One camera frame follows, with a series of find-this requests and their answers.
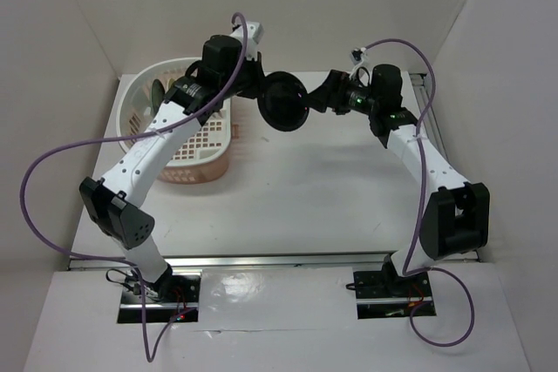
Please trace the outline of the blue patterned plate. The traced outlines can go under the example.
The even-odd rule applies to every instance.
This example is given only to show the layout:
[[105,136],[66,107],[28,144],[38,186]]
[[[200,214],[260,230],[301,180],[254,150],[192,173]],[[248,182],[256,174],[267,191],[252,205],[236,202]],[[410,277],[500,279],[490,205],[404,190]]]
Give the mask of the blue patterned plate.
[[166,94],[165,86],[159,79],[155,79],[151,86],[150,99],[151,99],[151,115],[154,117],[164,101]]

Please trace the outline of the black glossy plate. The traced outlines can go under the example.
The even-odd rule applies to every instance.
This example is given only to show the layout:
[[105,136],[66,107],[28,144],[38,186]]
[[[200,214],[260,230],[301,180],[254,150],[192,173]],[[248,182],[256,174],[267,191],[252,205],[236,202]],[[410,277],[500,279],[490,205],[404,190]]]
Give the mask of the black glossy plate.
[[286,71],[275,71],[265,77],[264,90],[257,98],[263,119],[280,132],[293,132],[306,122],[309,108],[303,98],[307,90],[299,78]]

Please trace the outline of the cream plate with green patch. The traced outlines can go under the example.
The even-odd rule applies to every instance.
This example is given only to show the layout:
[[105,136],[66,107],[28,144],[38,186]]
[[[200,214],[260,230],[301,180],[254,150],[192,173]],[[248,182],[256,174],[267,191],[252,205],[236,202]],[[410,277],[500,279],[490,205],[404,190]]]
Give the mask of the cream plate with green patch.
[[170,96],[174,95],[174,93],[175,93],[175,90],[176,90],[175,82],[176,82],[176,80],[174,78],[171,78],[169,80],[167,94],[170,95]]

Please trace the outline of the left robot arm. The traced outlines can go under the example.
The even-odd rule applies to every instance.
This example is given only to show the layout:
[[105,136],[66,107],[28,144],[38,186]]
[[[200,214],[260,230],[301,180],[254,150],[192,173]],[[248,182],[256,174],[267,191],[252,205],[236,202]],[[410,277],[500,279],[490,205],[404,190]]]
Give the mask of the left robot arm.
[[175,153],[217,113],[225,100],[263,86],[258,37],[236,31],[215,35],[201,59],[165,88],[152,83],[156,113],[113,168],[99,179],[85,178],[79,192],[92,222],[123,250],[142,277],[140,289],[152,301],[165,300],[180,279],[164,260],[152,233],[154,218],[142,205],[154,181]]

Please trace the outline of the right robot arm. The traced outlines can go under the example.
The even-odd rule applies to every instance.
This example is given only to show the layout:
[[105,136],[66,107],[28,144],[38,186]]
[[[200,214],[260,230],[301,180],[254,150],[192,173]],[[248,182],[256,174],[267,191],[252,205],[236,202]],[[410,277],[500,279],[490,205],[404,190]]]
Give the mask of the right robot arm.
[[357,73],[331,71],[303,100],[309,108],[337,115],[367,116],[371,132],[404,164],[420,186],[418,224],[407,247],[388,255],[380,284],[401,295],[437,261],[465,254],[488,241],[490,193],[454,170],[402,105],[403,79],[392,64],[379,64],[363,84]]

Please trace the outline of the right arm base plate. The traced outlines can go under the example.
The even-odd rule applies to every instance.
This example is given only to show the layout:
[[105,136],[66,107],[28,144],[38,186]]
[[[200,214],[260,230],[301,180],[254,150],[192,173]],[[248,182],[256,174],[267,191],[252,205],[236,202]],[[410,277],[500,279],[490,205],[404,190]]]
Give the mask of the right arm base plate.
[[355,295],[359,320],[409,317],[413,309],[416,316],[436,315],[427,274],[395,283],[380,271],[355,271],[345,288]]

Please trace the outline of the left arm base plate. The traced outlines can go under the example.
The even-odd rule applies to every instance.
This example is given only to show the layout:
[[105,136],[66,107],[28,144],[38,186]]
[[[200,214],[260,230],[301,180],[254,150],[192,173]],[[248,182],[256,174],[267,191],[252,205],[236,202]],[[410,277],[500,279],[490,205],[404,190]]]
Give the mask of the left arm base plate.
[[[105,278],[122,287],[117,316],[118,324],[140,324],[141,296],[140,285],[136,275],[122,271],[121,281],[110,277],[110,270]],[[159,296],[149,288],[146,290],[146,323],[167,323],[177,315],[177,323],[193,323],[199,319],[199,299],[201,291],[201,272],[179,273],[181,279],[164,296]]]

